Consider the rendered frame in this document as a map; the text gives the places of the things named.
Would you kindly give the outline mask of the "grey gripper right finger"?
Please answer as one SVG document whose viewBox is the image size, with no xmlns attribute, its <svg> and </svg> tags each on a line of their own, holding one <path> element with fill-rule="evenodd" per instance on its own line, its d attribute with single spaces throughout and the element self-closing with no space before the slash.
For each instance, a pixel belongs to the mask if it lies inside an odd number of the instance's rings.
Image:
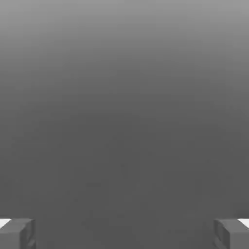
<svg viewBox="0 0 249 249">
<path fill-rule="evenodd" d="M 215 219 L 214 249 L 249 249 L 249 218 Z"/>
</svg>

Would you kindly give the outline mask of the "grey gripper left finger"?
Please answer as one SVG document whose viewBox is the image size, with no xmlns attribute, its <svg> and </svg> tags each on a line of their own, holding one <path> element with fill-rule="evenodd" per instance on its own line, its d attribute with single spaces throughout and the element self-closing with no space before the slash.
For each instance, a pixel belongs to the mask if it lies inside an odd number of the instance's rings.
<svg viewBox="0 0 249 249">
<path fill-rule="evenodd" d="M 36 221 L 0 218 L 0 249 L 36 249 Z"/>
</svg>

